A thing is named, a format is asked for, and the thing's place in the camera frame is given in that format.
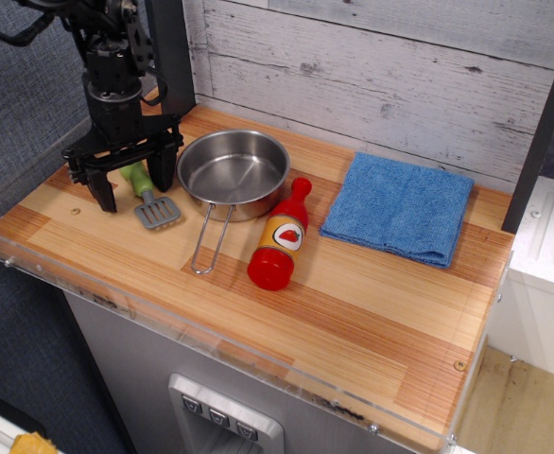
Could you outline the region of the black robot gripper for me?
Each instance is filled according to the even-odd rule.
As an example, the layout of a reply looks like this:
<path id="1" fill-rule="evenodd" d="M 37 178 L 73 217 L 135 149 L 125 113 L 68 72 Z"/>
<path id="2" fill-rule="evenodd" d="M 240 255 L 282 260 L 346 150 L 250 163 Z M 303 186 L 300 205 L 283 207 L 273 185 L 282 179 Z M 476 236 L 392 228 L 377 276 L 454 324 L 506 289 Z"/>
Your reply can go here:
<path id="1" fill-rule="evenodd" d="M 168 191 L 174 181 L 177 150 L 182 145 L 180 117 L 145 115 L 140 92 L 86 91 L 91 128 L 63 152 L 73 182 L 87 184 L 101 210 L 116 213 L 108 172 L 147 160 L 154 185 Z"/>

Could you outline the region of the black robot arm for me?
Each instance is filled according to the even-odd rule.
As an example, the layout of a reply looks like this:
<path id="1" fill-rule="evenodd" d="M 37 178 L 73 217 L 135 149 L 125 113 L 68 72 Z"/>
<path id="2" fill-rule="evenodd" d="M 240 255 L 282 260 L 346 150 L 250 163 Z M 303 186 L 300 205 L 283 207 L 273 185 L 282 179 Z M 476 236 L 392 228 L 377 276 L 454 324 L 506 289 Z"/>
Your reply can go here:
<path id="1" fill-rule="evenodd" d="M 155 186 L 173 184 L 182 146 L 175 114 L 145 115 L 142 77 L 150 72 L 153 44 L 134 1 L 25 1 L 24 7 L 61 19 L 84 65 L 91 127 L 63 153 L 74 183 L 88 187 L 105 212 L 116 209 L 108 174 L 147 162 Z"/>

